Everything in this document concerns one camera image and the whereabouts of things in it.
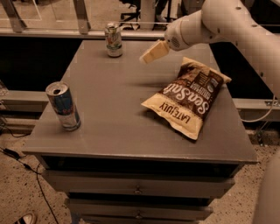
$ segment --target gray tabletop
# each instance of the gray tabletop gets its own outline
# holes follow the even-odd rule
[[[123,41],[123,56],[110,58],[105,41],[83,41],[63,78],[79,110],[80,128],[63,130],[49,104],[24,152],[183,162],[256,162],[226,86],[214,102],[197,141],[182,136],[164,119],[141,106],[141,102],[177,77],[183,56],[218,69],[209,46],[202,44],[143,65],[139,56],[151,44]]]

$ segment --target brown snack bag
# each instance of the brown snack bag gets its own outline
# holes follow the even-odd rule
[[[166,119],[175,130],[196,140],[221,85],[230,81],[209,66],[183,58],[178,78],[142,105]]]

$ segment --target silver can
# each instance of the silver can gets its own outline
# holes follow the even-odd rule
[[[50,84],[45,91],[62,127],[66,130],[78,129],[81,126],[81,119],[69,86],[63,81],[56,81]]]
[[[108,56],[116,58],[123,54],[121,28],[117,23],[106,25],[105,40]]]

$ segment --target table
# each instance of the table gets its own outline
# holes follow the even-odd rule
[[[170,52],[149,65],[139,56],[149,41],[123,41],[110,58],[103,40],[84,40],[63,77],[81,126],[61,128],[50,105],[24,153],[45,167],[44,178],[67,193],[73,223],[198,223],[235,183],[235,174],[257,162],[226,86],[197,141],[172,129],[141,102],[173,81],[182,57],[218,69],[209,45]]]

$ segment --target speckled floor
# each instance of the speckled floor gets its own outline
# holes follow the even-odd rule
[[[263,179],[266,164],[280,149],[279,131],[268,129],[264,132],[265,146],[260,146],[251,128],[247,129],[251,142],[255,147],[259,163],[245,165],[235,176],[235,185],[221,198],[211,204],[213,214],[201,224],[249,224],[252,221],[259,186]],[[0,136],[0,147],[21,152],[28,136],[14,137],[10,133]],[[34,212],[38,216],[39,224],[56,223],[47,206],[38,180],[59,224],[71,223],[69,210],[64,205],[66,195],[55,192],[42,177],[33,171],[26,170],[22,163],[28,164],[36,171],[39,162],[33,156],[22,157],[19,161],[0,153],[0,223],[12,224],[20,216]]]

